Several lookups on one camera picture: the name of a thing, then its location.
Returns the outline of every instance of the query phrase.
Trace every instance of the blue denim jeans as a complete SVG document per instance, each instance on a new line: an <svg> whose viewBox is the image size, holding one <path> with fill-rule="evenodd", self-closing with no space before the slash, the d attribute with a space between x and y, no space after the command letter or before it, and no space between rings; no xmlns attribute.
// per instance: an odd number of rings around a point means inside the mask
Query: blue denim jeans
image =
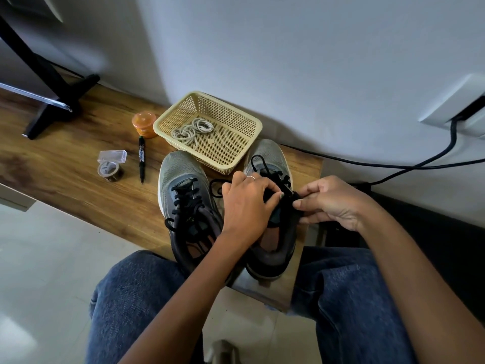
<svg viewBox="0 0 485 364"><path fill-rule="evenodd" d="M103 278L90 304L87 364L116 364L185 281L176 263L138 251ZM305 247L293 312L316 321L322 362L417 362L369 250ZM192 363L203 363L202 335Z"/></svg>

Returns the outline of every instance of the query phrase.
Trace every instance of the white shoelace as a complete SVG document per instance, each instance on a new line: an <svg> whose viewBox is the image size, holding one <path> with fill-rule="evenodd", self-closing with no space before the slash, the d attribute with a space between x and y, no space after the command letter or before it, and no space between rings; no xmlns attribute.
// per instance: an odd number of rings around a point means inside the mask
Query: white shoelace
<svg viewBox="0 0 485 364"><path fill-rule="evenodd" d="M172 129L170 135L172 138L177 139L179 142L184 143L186 146L196 143L194 150L197 150L199 145L197 142L196 134L207 134L214 130L214 125L212 125L207 120L202 117L196 117L192 120L190 125L184 125L181 128Z"/></svg>

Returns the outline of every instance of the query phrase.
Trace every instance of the hand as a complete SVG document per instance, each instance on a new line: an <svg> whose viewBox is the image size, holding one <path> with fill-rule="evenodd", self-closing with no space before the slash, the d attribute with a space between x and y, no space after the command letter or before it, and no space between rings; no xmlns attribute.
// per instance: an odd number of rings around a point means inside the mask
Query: hand
<svg viewBox="0 0 485 364"><path fill-rule="evenodd" d="M358 231L363 215L381 207L368 195L336 176L327 176L306 184L298 191L303 197L293 207L305 211L300 223L337 221L351 231Z"/></svg>
<svg viewBox="0 0 485 364"><path fill-rule="evenodd" d="M235 241L243 243L245 251L263 234L271 212L278 205L282 191L267 177L253 173L246 177L236 171L232 183L222 185L224 198L224 234L231 234ZM275 193L264 203L263 193L266 188Z"/></svg>

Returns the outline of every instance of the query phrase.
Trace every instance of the forearm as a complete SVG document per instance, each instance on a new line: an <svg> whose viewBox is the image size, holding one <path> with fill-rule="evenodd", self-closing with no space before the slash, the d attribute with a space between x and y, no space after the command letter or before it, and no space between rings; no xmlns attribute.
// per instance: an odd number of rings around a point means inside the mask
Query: forearm
<svg viewBox="0 0 485 364"><path fill-rule="evenodd" d="M214 300L244 254L221 234L199 266L138 337L120 364L189 362Z"/></svg>
<svg viewBox="0 0 485 364"><path fill-rule="evenodd" d="M373 252L419 361L482 361L485 329L401 225L374 205L358 231Z"/></svg>

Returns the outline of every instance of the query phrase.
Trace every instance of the black shoelace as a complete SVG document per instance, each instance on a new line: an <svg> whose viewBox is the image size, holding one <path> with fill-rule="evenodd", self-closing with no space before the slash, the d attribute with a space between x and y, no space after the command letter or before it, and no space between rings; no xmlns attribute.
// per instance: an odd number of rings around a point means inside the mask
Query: black shoelace
<svg viewBox="0 0 485 364"><path fill-rule="evenodd" d="M173 232L184 232L187 242L191 244L196 244L199 252L203 255L207 252L204 252L202 245L200 244L201 241L203 242L207 232L204 232L199 225L199 221L206 222L203 217L198 212L199 208L203 208L204 204L202 202L202 197L197 195L199 192L199 188L192 189L192 184L194 181L197 181L197 178L192 178L188 183L183 185L174 186L171 191L176 191L177 194L175 195L174 205L177 209L172 211L172 214L178 215L181 221L178 224L178 229L172 226L170 223L175 223L173 218L166 218L165 219L165 226ZM190 235L188 229L194 226L197 230L195 235Z"/></svg>
<svg viewBox="0 0 485 364"><path fill-rule="evenodd" d="M261 158L261 160L263 162L263 166L264 166L264 171L261 171L260 175L263 176L263 177L269 177L271 179L271 181L273 181L276 185L278 185L278 187L281 189L281 191L283 193L285 193L285 195L293 194L293 192L291 190L292 184L289 181L289 176L285 175L283 178L281 178L283 176L283 171L270 171L270 169L268 168L268 165L266 164L266 161L264 160L263 156L260 155L260 154L256 154L253 157L251 157L251 166L253 167L253 171L257 172L256 166L254 165L254 158L257 158L257 157ZM225 178L215 178L214 180L211 180L211 182L209 184L210 194L214 198L222 198L222 188L221 187L219 189L217 189L217 194L214 194L214 192L212 191L212 186L213 186L214 183L222 183L223 184L223 183L230 183L230 181L226 180Z"/></svg>

